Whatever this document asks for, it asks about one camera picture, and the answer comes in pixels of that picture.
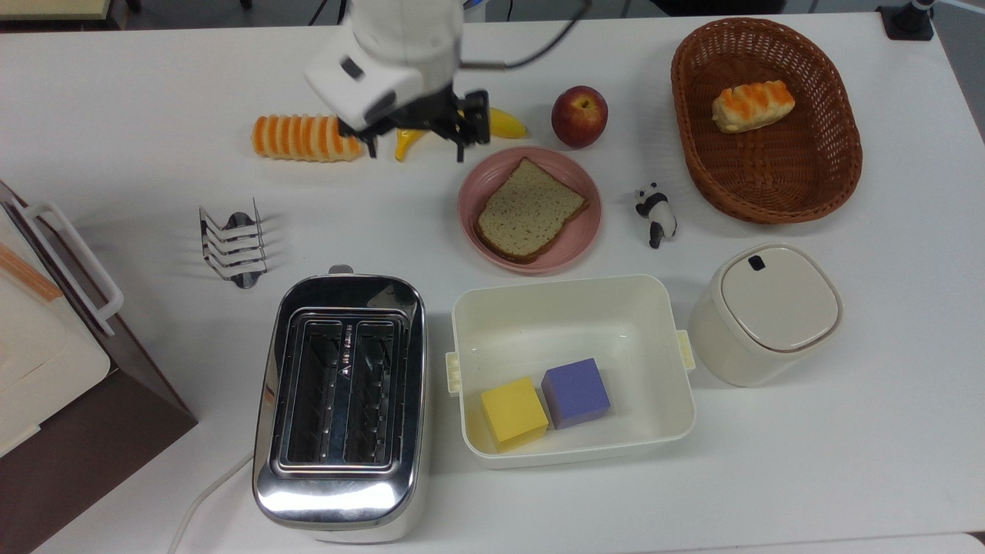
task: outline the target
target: container handle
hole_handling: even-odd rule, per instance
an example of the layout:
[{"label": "container handle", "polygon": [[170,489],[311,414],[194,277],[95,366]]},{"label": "container handle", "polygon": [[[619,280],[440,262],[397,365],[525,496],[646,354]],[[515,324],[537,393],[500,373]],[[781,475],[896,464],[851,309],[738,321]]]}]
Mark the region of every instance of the container handle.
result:
[{"label": "container handle", "polygon": [[458,352],[444,355],[444,369],[448,375],[448,395],[458,396],[462,392],[462,370],[458,366]]},{"label": "container handle", "polygon": [[[104,333],[112,336],[113,330],[109,327],[109,319],[119,312],[120,307],[123,306],[123,293],[120,292],[119,287],[113,282],[112,278],[96,259],[93,251],[89,249],[89,246],[82,237],[79,236],[79,232],[75,230],[75,227],[68,221],[65,214],[50,202],[38,202],[26,208],[22,208],[15,204],[15,207],[20,212],[21,217],[24,218],[25,223],[31,232],[37,238],[37,241],[41,244],[41,247],[47,252],[48,256],[54,261],[55,265],[61,271],[62,275],[65,276],[66,281],[69,285],[75,289],[75,292],[79,295],[79,299],[82,301],[83,306],[89,314],[96,320],[99,327]],[[61,258],[55,253],[54,248],[48,240],[41,234],[40,229],[34,223],[34,219],[41,219],[42,214],[50,214],[54,218],[54,222],[49,222],[52,224],[52,229],[54,232],[65,241],[66,245],[79,256],[79,260],[85,269],[93,278],[93,282],[96,283],[99,291],[105,295],[106,302],[101,307],[97,308],[96,303],[82,290],[79,286],[78,281],[75,277],[65,268],[62,263]]]},{"label": "container handle", "polygon": [[684,330],[678,331],[678,348],[681,350],[681,361],[684,362],[684,369],[689,372],[694,369],[694,351],[690,348],[690,337]]}]

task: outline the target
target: purple cube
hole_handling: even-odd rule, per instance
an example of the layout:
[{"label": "purple cube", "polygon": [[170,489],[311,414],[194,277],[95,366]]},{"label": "purple cube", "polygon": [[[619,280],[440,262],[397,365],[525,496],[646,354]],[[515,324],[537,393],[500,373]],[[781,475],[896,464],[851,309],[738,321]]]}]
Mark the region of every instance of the purple cube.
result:
[{"label": "purple cube", "polygon": [[541,390],[555,429],[598,419],[610,406],[594,358],[548,370]]}]

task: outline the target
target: toaster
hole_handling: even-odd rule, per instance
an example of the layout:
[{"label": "toaster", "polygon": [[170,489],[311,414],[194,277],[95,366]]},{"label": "toaster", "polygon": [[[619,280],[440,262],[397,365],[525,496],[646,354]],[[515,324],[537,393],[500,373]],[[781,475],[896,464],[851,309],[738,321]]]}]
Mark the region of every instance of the toaster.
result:
[{"label": "toaster", "polygon": [[335,268],[294,285],[257,417],[260,511],[318,540],[404,536],[427,493],[427,390],[425,307],[411,285]]}]

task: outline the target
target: white lid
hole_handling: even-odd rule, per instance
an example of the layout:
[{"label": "white lid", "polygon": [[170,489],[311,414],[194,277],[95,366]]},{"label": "white lid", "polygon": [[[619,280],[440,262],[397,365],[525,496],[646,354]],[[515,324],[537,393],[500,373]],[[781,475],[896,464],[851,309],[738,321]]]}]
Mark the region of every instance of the white lid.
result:
[{"label": "white lid", "polygon": [[735,321],[776,352],[810,347],[838,323],[837,293],[808,257],[789,247],[749,253],[724,272],[721,286]]}]

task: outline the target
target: toy bread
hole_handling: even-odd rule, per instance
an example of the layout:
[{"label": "toy bread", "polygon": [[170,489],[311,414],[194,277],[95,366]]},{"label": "toy bread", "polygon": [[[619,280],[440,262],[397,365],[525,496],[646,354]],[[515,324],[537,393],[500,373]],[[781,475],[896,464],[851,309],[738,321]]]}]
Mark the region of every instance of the toy bread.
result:
[{"label": "toy bread", "polygon": [[524,158],[486,202],[476,235],[500,257],[531,263],[587,208],[584,196]]},{"label": "toy bread", "polygon": [[741,133],[779,121],[794,108],[783,81],[767,81],[725,89],[711,103],[711,118],[725,133]]},{"label": "toy bread", "polygon": [[339,135],[335,115],[265,115],[253,124],[253,151],[278,160],[350,162],[362,144]]}]

